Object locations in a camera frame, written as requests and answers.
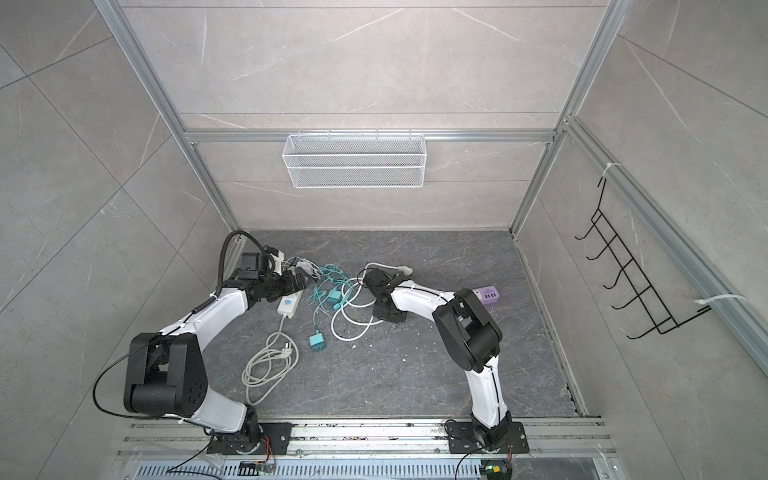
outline white power strip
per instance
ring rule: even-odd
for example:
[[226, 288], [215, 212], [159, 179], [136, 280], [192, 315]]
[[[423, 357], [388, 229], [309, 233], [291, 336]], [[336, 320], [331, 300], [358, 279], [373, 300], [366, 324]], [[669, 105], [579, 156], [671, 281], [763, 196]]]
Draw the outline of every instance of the white power strip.
[[299, 301], [301, 300], [301, 293], [303, 291], [304, 290], [299, 290], [296, 293], [285, 295], [280, 300], [280, 305], [277, 306], [277, 312], [280, 315], [287, 316], [288, 318], [293, 318], [293, 315], [296, 314], [296, 309], [299, 308]]

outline white cable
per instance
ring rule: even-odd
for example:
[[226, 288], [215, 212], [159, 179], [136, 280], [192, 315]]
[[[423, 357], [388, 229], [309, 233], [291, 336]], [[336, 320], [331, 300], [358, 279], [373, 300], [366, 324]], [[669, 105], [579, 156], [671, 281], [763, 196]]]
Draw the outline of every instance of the white cable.
[[723, 295], [715, 295], [715, 296], [711, 296], [710, 298], [694, 300], [694, 302], [698, 303], [699, 305], [707, 305], [709, 302], [712, 302], [713, 300], [720, 300], [721, 298], [737, 298], [739, 300], [746, 301], [745, 296], [736, 295], [735, 293], [724, 293]]
[[[248, 360], [248, 363], [245, 366], [245, 370], [243, 370], [243, 375], [240, 377], [243, 380], [243, 385], [245, 385], [245, 400], [250, 405], [259, 405], [266, 398], [266, 396], [268, 396], [272, 390], [274, 390], [275, 387], [283, 381], [288, 372], [293, 370], [293, 367], [299, 363], [299, 347], [296, 346], [296, 342], [294, 342], [291, 337], [283, 333], [283, 323], [285, 320], [286, 316], [283, 315], [283, 318], [280, 320], [280, 329], [274, 333], [271, 333], [266, 338], [266, 346], [259, 350], [256, 355], [252, 356], [250, 360]], [[272, 348], [272, 345], [274, 345], [281, 336], [285, 337], [285, 339], [288, 341], [286, 347], [282, 349]], [[279, 372], [270, 375], [272, 372], [272, 361], [280, 359], [284, 359], [286, 361], [285, 365]], [[255, 376], [252, 373], [253, 368], [265, 362], [267, 364], [266, 372], [262, 376]], [[264, 386], [271, 382], [274, 382], [274, 384], [270, 387], [269, 390], [266, 391], [266, 393], [264, 393], [264, 395], [261, 396], [260, 399], [255, 402], [251, 401], [250, 389]]]
[[[368, 268], [371, 265], [380, 266], [382, 268], [389, 268], [389, 269], [392, 269], [392, 270], [398, 270], [398, 271], [404, 273], [405, 275], [410, 275], [411, 273], [413, 273], [413, 268], [411, 268], [409, 266], [406, 266], [406, 265], [393, 266], [393, 265], [385, 265], [383, 263], [377, 263], [377, 262], [368, 262], [366, 264], [366, 267], [364, 269], [362, 269], [362, 275], [361, 276], [354, 276], [354, 277], [350, 278], [349, 279], [350, 281], [357, 282], [357, 291], [350, 298], [346, 299], [344, 301], [344, 303], [342, 303], [339, 306], [339, 308], [336, 310], [336, 313], [333, 314], [333, 317], [331, 317], [331, 333], [333, 334], [333, 336], [335, 336], [337, 339], [339, 339], [339, 340], [341, 340], [343, 342], [353, 342], [355, 340], [358, 340], [358, 339], [362, 338], [362, 336], [365, 335], [366, 332], [368, 332], [369, 328], [371, 328], [374, 325], [379, 325], [380, 323], [382, 323], [384, 321], [384, 320], [376, 320], [376, 321], [374, 321], [374, 316], [371, 315], [371, 318], [368, 320], [368, 322], [366, 322], [366, 323], [358, 322], [356, 320], [353, 320], [353, 319], [349, 318], [349, 316], [346, 314], [346, 311], [344, 310], [344, 307], [347, 307], [347, 306], [351, 306], [352, 308], [366, 308], [366, 307], [371, 306], [374, 303], [376, 303], [376, 300], [373, 300], [371, 302], [365, 303], [363, 305], [358, 305], [356, 303], [353, 303], [353, 300], [355, 298], [357, 298], [357, 296], [360, 294], [360, 291], [362, 290], [362, 279], [365, 278], [366, 272], [367, 272]], [[344, 288], [345, 288], [345, 286], [342, 285], [341, 286], [341, 297], [342, 298], [344, 298], [344, 296], [346, 295], [346, 291], [344, 290]], [[347, 337], [343, 337], [343, 336], [339, 335], [338, 333], [336, 333], [336, 328], [334, 326], [334, 324], [336, 323], [336, 317], [339, 316], [339, 313], [341, 313], [344, 316], [346, 321], [352, 323], [353, 325], [364, 326], [365, 329], [358, 336], [354, 336], [354, 337], [347, 338]]]

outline white wire basket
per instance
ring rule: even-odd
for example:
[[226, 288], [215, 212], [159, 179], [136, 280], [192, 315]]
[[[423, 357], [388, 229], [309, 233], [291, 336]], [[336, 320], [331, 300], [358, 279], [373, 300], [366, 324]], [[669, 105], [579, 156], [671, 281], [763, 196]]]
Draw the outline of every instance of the white wire basket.
[[421, 187], [421, 134], [293, 134], [283, 160], [296, 188]]

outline cable tie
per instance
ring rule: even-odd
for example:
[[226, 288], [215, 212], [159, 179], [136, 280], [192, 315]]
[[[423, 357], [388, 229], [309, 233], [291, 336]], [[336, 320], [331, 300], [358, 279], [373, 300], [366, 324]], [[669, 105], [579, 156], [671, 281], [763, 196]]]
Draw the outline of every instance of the cable tie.
[[606, 163], [605, 164], [605, 170], [603, 170], [603, 174], [601, 175], [601, 177], [605, 177], [605, 174], [608, 172], [608, 169], [613, 167], [614, 165], [621, 165], [621, 164], [614, 164], [614, 163], [611, 163], [611, 162]]
[[723, 295], [715, 295], [715, 296], [711, 296], [710, 298], [694, 300], [694, 302], [698, 303], [699, 305], [707, 305], [709, 302], [713, 302], [714, 300], [720, 300], [723, 298], [737, 298], [739, 300], [744, 300], [745, 302], [749, 301], [746, 299], [745, 296], [736, 295], [735, 293], [724, 293]]

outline gray floor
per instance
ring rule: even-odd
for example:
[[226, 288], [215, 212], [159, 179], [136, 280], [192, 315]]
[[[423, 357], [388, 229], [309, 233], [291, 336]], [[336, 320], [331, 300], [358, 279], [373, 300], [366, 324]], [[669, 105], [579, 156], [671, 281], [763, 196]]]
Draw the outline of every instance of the gray floor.
[[[571, 416], [574, 404], [550, 339], [506, 232], [258, 231], [259, 241], [287, 256], [335, 263], [354, 276], [369, 261], [409, 265], [425, 286], [456, 290], [495, 285], [501, 299], [489, 311], [504, 339], [499, 368], [505, 400], [514, 416]], [[365, 292], [365, 298], [371, 298]], [[284, 331], [300, 346], [299, 365], [259, 405], [264, 415], [468, 415], [464, 372], [450, 360], [433, 323], [409, 314], [402, 324], [382, 323], [360, 340], [345, 343], [318, 316], [328, 347], [312, 352], [313, 308], [303, 304]], [[359, 313], [361, 321], [366, 316]], [[259, 303], [232, 322], [206, 348], [210, 384], [244, 400], [240, 374], [277, 330], [276, 303]], [[341, 335], [362, 327], [339, 322]]]

